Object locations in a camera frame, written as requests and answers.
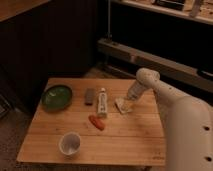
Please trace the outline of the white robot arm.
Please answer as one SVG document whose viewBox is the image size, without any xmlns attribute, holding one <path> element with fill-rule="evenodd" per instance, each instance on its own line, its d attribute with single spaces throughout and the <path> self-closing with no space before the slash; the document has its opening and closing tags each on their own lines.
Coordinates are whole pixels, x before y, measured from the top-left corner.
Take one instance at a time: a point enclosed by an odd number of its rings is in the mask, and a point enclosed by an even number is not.
<svg viewBox="0 0 213 171">
<path fill-rule="evenodd" d="M 165 171 L 213 171 L 213 108 L 161 81 L 157 71 L 141 68 L 127 94 L 115 100 L 118 110 L 132 112 L 148 89 L 162 96 L 169 107 Z"/>
</svg>

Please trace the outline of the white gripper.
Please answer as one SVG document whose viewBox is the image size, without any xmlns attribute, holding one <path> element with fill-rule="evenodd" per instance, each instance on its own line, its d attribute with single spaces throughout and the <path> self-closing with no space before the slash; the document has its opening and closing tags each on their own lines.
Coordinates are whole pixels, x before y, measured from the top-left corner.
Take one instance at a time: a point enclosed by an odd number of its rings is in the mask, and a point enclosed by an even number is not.
<svg viewBox="0 0 213 171">
<path fill-rule="evenodd" d="M 129 100 L 126 98 L 120 99 L 120 108 L 131 112 L 134 109 L 136 100 L 138 100 L 146 90 L 147 88 L 144 85 L 135 81 L 127 91 L 127 98 Z"/>
</svg>

